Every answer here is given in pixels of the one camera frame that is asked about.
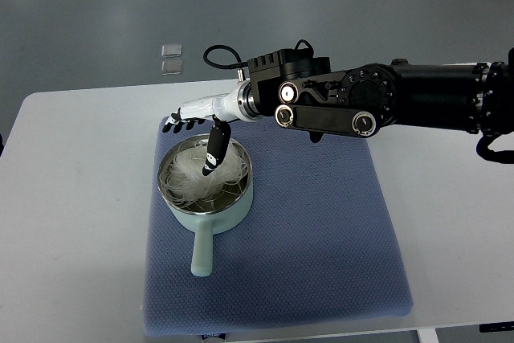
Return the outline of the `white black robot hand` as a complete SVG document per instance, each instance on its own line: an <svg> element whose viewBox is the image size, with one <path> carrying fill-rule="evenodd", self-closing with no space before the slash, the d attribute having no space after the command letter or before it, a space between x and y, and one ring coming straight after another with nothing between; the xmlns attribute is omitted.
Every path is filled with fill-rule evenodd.
<svg viewBox="0 0 514 343"><path fill-rule="evenodd" d="M213 173L224 161L230 143L230 122L241 120L255 122L259 114L255 111L251 83L240 81L235 89L227 94L207 96L184 103L173 112L162 128L163 133L172 130L179 133L182 128L191 130L195 124L201 125L211 120L205 164L202 175Z"/></svg>

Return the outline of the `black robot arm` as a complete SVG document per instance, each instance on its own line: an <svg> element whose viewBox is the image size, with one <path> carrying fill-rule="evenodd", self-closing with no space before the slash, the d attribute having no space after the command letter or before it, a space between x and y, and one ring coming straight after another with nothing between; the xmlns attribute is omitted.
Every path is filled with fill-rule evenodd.
<svg viewBox="0 0 514 343"><path fill-rule="evenodd" d="M480 134L477 154L513 162L493 141L513 132L513 62L414 65L406 59L332 71L311 48L282 49L247 61L256 112L286 129L371 137L389 125Z"/></svg>

